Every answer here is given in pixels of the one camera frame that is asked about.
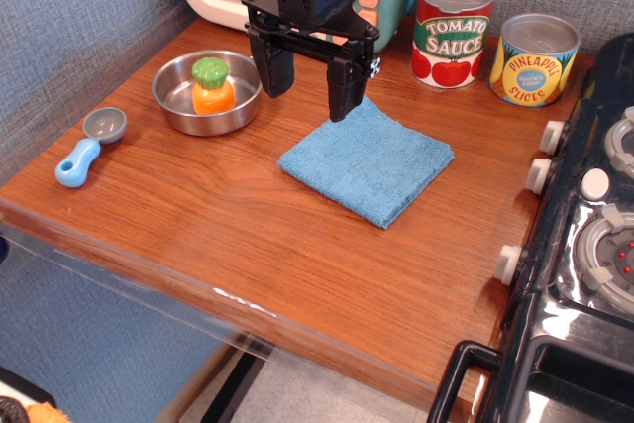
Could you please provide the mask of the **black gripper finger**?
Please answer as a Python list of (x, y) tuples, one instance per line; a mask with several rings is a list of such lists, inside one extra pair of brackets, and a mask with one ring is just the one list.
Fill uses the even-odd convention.
[(343, 121), (362, 101), (367, 78), (356, 62), (335, 57), (327, 68), (330, 120)]
[(263, 90), (271, 98), (286, 93), (295, 79), (294, 56), (280, 42), (280, 37), (248, 27), (252, 57)]

